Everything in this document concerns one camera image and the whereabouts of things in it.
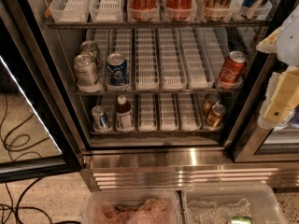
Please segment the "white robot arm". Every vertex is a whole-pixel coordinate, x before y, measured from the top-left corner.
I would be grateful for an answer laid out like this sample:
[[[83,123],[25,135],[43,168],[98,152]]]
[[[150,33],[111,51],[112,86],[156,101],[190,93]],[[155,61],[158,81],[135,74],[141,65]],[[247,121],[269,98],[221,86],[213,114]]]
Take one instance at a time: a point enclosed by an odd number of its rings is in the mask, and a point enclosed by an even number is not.
[[[259,112],[258,125],[273,129],[289,121],[299,105],[299,7],[256,49],[276,53],[278,60],[288,65],[284,72],[270,77]]]

